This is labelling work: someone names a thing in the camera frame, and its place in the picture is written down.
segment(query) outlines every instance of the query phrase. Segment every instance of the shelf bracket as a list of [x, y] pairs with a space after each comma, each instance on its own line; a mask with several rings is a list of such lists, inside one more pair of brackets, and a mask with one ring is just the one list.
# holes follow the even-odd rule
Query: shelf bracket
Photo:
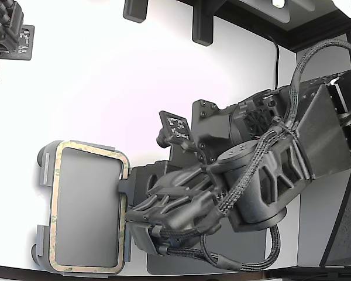
[[[214, 14], [227, 0], [195, 0], [192, 41], [203, 46], [213, 43]], [[142, 23], [147, 17], [148, 0], [125, 0], [123, 17]]]
[[213, 43], [214, 14], [226, 0], [196, 0], [192, 19], [192, 41], [203, 46]]
[[123, 17], [133, 22], [142, 23], [147, 17], [148, 0], [125, 0]]

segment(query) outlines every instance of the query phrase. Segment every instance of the gray screen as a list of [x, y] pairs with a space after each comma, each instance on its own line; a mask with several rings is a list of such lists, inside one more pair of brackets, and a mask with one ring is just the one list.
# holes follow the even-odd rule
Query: gray screen
[[120, 172], [116, 159], [63, 150], [56, 232], [59, 265], [117, 265]]

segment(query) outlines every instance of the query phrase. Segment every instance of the white backdrop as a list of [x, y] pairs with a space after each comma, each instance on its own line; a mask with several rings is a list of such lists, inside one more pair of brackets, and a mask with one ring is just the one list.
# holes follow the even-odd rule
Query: white backdrop
[[[137, 24], [122, 17], [123, 3], [20, 0], [25, 24], [36, 29], [32, 61], [0, 61], [1, 266], [37, 269], [36, 225], [49, 223], [50, 190], [38, 186], [36, 164], [44, 145], [76, 139], [114, 146], [132, 166], [153, 163], [168, 159], [156, 144], [159, 111], [191, 123], [195, 100], [225, 108], [273, 87], [272, 42], [215, 18], [214, 44], [204, 47], [191, 40], [190, 6], [150, 0]], [[295, 64], [281, 48], [280, 85]], [[288, 214], [296, 221], [297, 206]], [[281, 266], [296, 264], [297, 240], [289, 246]], [[133, 247], [122, 274], [145, 273], [146, 255]]]

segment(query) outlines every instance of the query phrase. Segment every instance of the robotic arm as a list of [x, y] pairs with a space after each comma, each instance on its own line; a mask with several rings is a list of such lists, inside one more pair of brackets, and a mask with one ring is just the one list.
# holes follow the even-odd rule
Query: robotic arm
[[[30, 60], [32, 36], [27, 30], [21, 35], [23, 12], [18, 2], [0, 0], [0, 58]], [[23, 39], [23, 50], [18, 50]]]
[[[153, 255], [198, 259], [235, 271], [271, 266], [280, 253], [277, 224], [286, 205], [318, 178], [351, 168], [351, 71], [300, 83], [321, 49], [351, 44], [331, 39], [311, 48], [290, 86], [259, 92], [219, 109], [192, 106], [187, 121], [162, 111], [157, 143], [170, 161], [133, 168], [119, 188], [132, 207], [127, 226], [136, 245]], [[207, 250], [206, 237], [228, 217], [235, 232], [270, 229], [273, 247], [260, 263], [240, 263]], [[200, 243], [201, 250], [194, 249]]]

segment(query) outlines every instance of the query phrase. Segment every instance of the cable bundle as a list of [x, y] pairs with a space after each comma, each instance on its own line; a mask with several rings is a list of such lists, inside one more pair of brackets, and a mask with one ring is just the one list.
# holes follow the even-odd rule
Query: cable bundle
[[[314, 47], [310, 48], [306, 54], [303, 56], [301, 61], [298, 63], [297, 68], [293, 74], [291, 80], [291, 87], [289, 91], [290, 96], [290, 106], [284, 123], [281, 123], [281, 126], [275, 126], [270, 128], [261, 138], [259, 139], [257, 146], [254, 150], [253, 157], [250, 163], [246, 166], [243, 174], [238, 178], [234, 183], [229, 193], [223, 198], [220, 204], [217, 206], [218, 210], [223, 214], [227, 215], [228, 211], [234, 206], [237, 200], [245, 192], [246, 188], [250, 184], [253, 175], [256, 173], [264, 154], [270, 150], [270, 148], [283, 136], [286, 134], [293, 134], [294, 123], [298, 112], [298, 96], [300, 89], [300, 80], [301, 75], [304, 72], [305, 66], [317, 52], [326, 48], [338, 46], [343, 47], [351, 51], [351, 44], [342, 41], [339, 39], [328, 39], [323, 42], [316, 44]], [[267, 259], [260, 263], [239, 263], [235, 262], [229, 258], [226, 258], [222, 255], [208, 252], [206, 245], [206, 235], [201, 234], [197, 231], [196, 228], [182, 230], [182, 231], [166, 231], [165, 229], [161, 230], [160, 235], [164, 237], [174, 237], [187, 239], [191, 237], [200, 237], [200, 246], [201, 250], [190, 249], [190, 248], [168, 248], [167, 254], [174, 256], [185, 256], [188, 258], [198, 259], [200, 261], [208, 262], [214, 267], [221, 269], [229, 269], [235, 271], [244, 271], [244, 272], [254, 272], [261, 271], [270, 267], [278, 258], [280, 254], [281, 241], [280, 241], [280, 232], [278, 226], [270, 228], [270, 234], [272, 238], [272, 249]]]

